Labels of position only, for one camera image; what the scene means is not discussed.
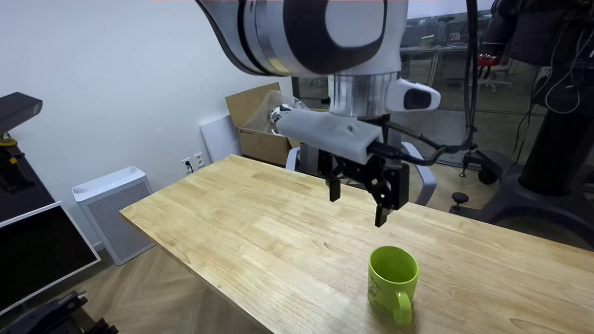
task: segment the plastic bag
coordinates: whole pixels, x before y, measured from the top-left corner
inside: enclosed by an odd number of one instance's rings
[[[279,134],[276,124],[271,120],[275,119],[274,116],[271,116],[271,113],[282,105],[284,105],[284,108],[289,109],[309,110],[301,100],[285,95],[278,90],[271,90],[266,94],[266,97],[245,123],[244,127],[264,133]]]

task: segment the power outlet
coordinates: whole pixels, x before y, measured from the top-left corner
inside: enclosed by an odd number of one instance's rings
[[[204,159],[202,158],[202,152],[194,154],[194,161],[196,161],[196,166],[201,168],[204,166]]]
[[[186,171],[186,175],[193,173],[193,166],[192,166],[192,162],[190,161],[190,157],[187,157],[184,160],[182,160],[182,165],[184,166],[184,170]]]

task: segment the red object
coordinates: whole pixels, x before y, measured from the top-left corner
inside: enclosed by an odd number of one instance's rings
[[[479,56],[479,66],[491,67],[497,66],[501,58],[496,56]]]

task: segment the green mug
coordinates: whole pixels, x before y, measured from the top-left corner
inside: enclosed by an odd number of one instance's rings
[[[393,246],[377,248],[369,257],[367,298],[373,307],[392,315],[397,324],[409,324],[418,277],[419,265],[407,251]]]

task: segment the black metal base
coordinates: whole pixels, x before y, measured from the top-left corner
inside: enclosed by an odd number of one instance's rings
[[[511,216],[542,218],[571,230],[594,247],[594,206],[582,191],[584,183],[594,182],[594,166],[582,166],[568,194],[546,196],[522,186],[518,180],[524,166],[511,165],[513,162],[499,152],[477,150],[465,162],[494,173],[499,189],[481,210],[452,206],[450,213],[492,224]]]

